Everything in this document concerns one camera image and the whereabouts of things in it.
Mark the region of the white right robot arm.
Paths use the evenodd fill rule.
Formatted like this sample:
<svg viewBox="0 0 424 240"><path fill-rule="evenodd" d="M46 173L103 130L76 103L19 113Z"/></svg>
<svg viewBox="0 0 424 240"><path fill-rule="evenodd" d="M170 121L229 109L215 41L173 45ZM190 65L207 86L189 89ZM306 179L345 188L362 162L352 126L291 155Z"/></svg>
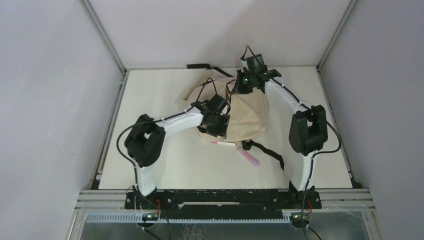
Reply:
<svg viewBox="0 0 424 240"><path fill-rule="evenodd" d="M297 96L286 83L278 81L282 75L276 69L268 69L261 54L240 58L243 66L237 71L235 92L250 94L260 90L283 107L291 115L288 142L296 153L294 173L289 181L289 203L302 208L314 193L315 160L325 154L328 141L326 110L322 105L312 105Z"/></svg>

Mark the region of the pink highlighter pen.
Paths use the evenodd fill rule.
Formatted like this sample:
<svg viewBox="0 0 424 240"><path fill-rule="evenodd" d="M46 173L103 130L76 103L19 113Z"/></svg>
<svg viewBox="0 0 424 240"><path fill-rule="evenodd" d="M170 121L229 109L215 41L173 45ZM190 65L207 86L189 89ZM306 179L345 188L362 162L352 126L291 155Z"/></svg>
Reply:
<svg viewBox="0 0 424 240"><path fill-rule="evenodd" d="M258 167L260 165L259 161L253 157L248 151L244 150L242 147L237 146L236 150L254 167Z"/></svg>

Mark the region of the beige canvas backpack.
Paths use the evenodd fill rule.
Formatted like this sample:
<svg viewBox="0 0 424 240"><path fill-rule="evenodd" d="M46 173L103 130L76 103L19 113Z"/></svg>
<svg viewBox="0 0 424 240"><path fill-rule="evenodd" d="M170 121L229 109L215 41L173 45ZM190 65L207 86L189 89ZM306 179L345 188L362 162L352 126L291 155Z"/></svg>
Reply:
<svg viewBox="0 0 424 240"><path fill-rule="evenodd" d="M198 63L189 64L187 68L205 69L205 71L182 95L183 106L188 108L196 100L203 102L211 99L215 94L225 98L230 105L229 123L225 137L212 136L199 129L195 130L197 135L208 142L241 142L242 148L246 151L255 146L279 161L280 167L284 169L285 163L280 154L254 141L267 131L270 105L265 94L259 89L254 89L252 93L248 94L231 93L236 86L237 78L217 66Z"/></svg>

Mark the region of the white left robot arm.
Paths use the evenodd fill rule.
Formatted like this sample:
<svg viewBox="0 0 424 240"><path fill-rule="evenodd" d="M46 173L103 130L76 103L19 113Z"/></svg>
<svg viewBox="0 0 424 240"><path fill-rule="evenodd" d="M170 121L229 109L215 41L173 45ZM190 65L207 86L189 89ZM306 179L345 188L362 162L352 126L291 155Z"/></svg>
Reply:
<svg viewBox="0 0 424 240"><path fill-rule="evenodd" d="M230 102L215 94L211 99L191 103L188 109L174 115L152 118L143 114L135 124L118 135L116 148L134 168L133 188L138 192L138 204L149 209L156 203L154 191L157 187L153 166L161 155L164 141L189 128L197 128L200 133L225 139L230 110Z"/></svg>

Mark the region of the pink capped white marker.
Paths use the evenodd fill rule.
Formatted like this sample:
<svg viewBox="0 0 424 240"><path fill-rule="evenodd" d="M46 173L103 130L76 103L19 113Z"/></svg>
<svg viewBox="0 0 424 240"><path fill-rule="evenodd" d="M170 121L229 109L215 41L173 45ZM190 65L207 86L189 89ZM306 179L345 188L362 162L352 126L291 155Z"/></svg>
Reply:
<svg viewBox="0 0 424 240"><path fill-rule="evenodd" d="M214 145L223 145L223 146L232 146L235 147L237 144L235 142L225 142L225 141L210 141Z"/></svg>

